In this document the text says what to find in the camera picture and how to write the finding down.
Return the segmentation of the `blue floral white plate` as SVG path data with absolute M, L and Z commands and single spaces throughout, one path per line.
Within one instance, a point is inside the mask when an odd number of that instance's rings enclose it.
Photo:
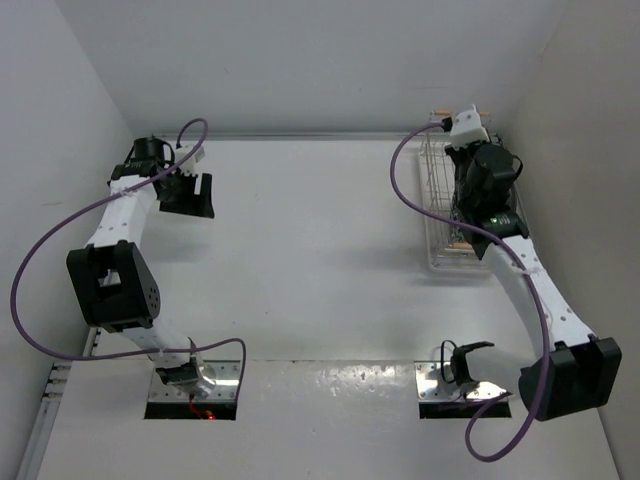
M 459 223 L 464 221 L 458 209 L 456 195 L 453 195 L 451 199 L 450 219 Z M 450 226 L 449 237 L 452 244 L 464 244 L 467 242 L 464 230 L 457 225 Z

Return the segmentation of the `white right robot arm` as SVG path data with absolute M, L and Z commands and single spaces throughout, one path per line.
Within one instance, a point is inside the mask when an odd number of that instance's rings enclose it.
M 454 165 L 455 221 L 478 260 L 502 285 L 523 321 L 536 360 L 506 382 L 538 421 L 607 404 L 622 351 L 569 306 L 542 265 L 528 227 L 511 204 L 521 159 L 490 141 L 448 145 Z

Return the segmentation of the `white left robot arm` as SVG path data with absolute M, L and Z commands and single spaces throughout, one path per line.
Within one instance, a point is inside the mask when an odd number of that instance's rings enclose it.
M 94 234 L 72 250 L 67 269 L 86 323 L 119 334 L 145 351 L 163 384 L 191 399 L 208 397 L 215 372 L 191 338 L 161 318 L 159 286 L 139 249 L 153 206 L 163 212 L 213 218 L 213 177 L 198 174 L 201 146 L 135 140 L 132 154 L 108 182 L 113 197 Z

